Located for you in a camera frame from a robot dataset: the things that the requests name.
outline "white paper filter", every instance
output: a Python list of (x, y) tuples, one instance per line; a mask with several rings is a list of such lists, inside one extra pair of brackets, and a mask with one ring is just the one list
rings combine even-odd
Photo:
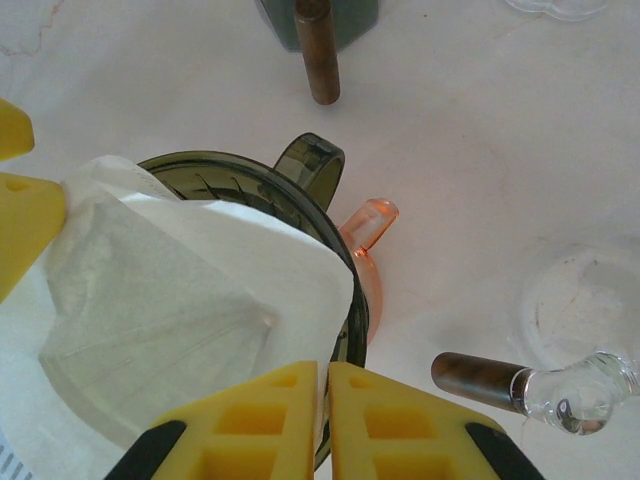
[(63, 231), (0, 306), (0, 428), (37, 478), (100, 478), (166, 410), (298, 360), (322, 400), (353, 294), (334, 252), (118, 157), (63, 186)]

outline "wooden handle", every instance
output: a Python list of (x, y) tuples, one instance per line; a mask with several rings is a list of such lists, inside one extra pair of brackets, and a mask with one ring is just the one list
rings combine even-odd
[(512, 363), (447, 352), (433, 361), (431, 378), (445, 392), (522, 413), (522, 397), (530, 371)]
[(340, 76), (330, 0), (295, 0), (294, 17), (311, 87), (320, 105), (340, 97)]

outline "yellow plastic part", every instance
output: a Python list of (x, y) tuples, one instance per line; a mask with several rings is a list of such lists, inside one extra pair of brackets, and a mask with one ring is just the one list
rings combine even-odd
[(354, 365), (329, 366), (333, 480), (499, 480), (464, 426), (484, 415)]
[(60, 232), (64, 220), (60, 185), (0, 172), (0, 302)]
[(33, 146), (31, 119), (0, 98), (0, 162), (30, 152)]
[(187, 428), (153, 480), (311, 480), (316, 362), (298, 362), (172, 410)]

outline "white tabletop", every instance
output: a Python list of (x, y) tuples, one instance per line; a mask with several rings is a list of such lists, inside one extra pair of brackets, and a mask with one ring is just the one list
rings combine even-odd
[[(325, 137), (347, 156), (337, 223), (371, 197), (401, 212), (374, 250), (385, 312), (367, 366), (429, 392), (442, 351), (523, 362), (501, 275), (529, 245), (638, 196), (634, 0), (573, 24), (503, 0), (381, 0), (379, 23), (339, 55), (331, 107), (314, 104), (301, 56), (254, 2), (7, 5), (27, 4), (23, 28), (0, 22), (0, 95), (29, 113), (37, 145), (1, 169), (59, 180), (106, 153), (192, 149), (272, 165), (300, 133)], [(628, 444), (603, 459), (599, 445), (619, 440), (609, 427), (573, 438), (460, 402), (500, 421), (549, 480), (638, 475)]]

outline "square hole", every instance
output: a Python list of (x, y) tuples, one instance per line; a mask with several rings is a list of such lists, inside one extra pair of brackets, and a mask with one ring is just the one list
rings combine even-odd
[(277, 450), (260, 447), (216, 447), (204, 455), (198, 480), (269, 480)]
[(21, 192), (29, 188), (29, 184), (24, 180), (9, 179), (6, 182), (7, 190), (10, 192)]
[(274, 387), (285, 387), (291, 388), (295, 387), (298, 383), (298, 376), (295, 373), (291, 375), (285, 375), (284, 377), (280, 377), (276, 381), (274, 381), (271, 385)]
[(370, 388), (371, 384), (361, 377), (349, 378), (349, 385), (351, 388)]
[(237, 404), (230, 406), (213, 433), (229, 435), (280, 435), (287, 417), (282, 404)]
[(451, 459), (436, 455), (375, 455), (378, 480), (458, 480)]
[(435, 438), (427, 417), (418, 409), (405, 406), (370, 406), (364, 411), (369, 438)]

